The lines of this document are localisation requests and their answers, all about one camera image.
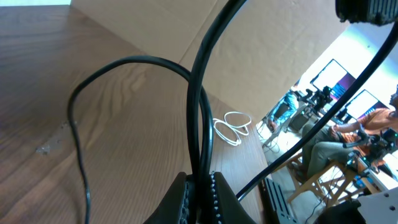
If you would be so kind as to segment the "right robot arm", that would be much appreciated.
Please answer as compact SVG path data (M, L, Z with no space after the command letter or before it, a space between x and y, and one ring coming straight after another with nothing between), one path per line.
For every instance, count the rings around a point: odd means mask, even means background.
M326 122L333 116L368 78L383 63L386 57L397 43L397 0L368 0L368 1L335 1L336 15L341 22L369 23L375 26L384 26L392 23L392 29L386 40L377 51L373 59L366 66L353 85L332 106L321 119ZM375 223L376 221L397 221L397 189L388 190L385 193L377 193L360 197L352 202L344 202L341 205L327 209L320 216L324 221L339 221L341 223L353 219L353 223Z

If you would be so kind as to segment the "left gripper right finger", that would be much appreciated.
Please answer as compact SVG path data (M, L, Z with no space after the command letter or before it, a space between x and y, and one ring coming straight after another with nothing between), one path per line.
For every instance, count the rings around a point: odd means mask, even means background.
M237 200L231 187L220 172L212 172L206 186L202 205L202 223L255 224Z

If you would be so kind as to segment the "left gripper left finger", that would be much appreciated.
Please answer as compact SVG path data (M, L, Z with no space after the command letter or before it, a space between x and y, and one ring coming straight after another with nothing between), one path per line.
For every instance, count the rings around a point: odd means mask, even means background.
M188 224L195 218L195 183L179 172L152 215L144 224Z

